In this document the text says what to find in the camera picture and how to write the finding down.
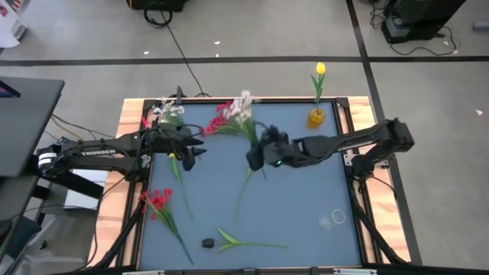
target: gray floor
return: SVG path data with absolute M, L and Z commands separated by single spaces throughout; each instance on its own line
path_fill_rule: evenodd
M 368 55 L 395 57 L 381 31 L 368 24 L 366 1 L 353 2 Z M 147 26 L 141 13 L 122 0 L 32 0 L 24 19 L 31 30 L 0 60 L 180 57 L 167 29 Z M 447 24 L 461 43 L 457 55 L 489 54 L 489 33 L 471 29 L 481 19 L 489 20 L 489 2 L 467 0 Z M 359 56 L 342 0 L 192 0 L 171 27 L 188 57 Z M 450 50 L 443 41 L 397 48 Z M 314 66 L 217 63 L 192 68 L 211 95 L 237 95 L 242 89 L 255 95 L 312 95 L 308 75 Z M 325 95 L 370 94 L 361 63 L 328 63 L 328 68 Z M 489 269 L 489 63 L 372 63 L 372 70 L 386 117 L 407 122 L 416 141 L 398 158 L 423 263 Z M 184 65 L 0 67 L 0 75 L 64 79 L 55 112 L 110 134 L 125 98 L 169 95 L 177 85 L 189 95 L 197 93 Z M 476 110 L 484 113 L 479 116 Z M 61 135 L 51 124 L 47 130 Z M 41 145 L 51 141 L 43 137 Z

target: yellow tulip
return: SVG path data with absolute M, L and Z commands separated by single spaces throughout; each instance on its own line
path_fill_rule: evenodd
M 326 73 L 326 65 L 323 62 L 319 62 L 318 65 L 316 66 L 316 72 L 318 74 L 325 74 Z

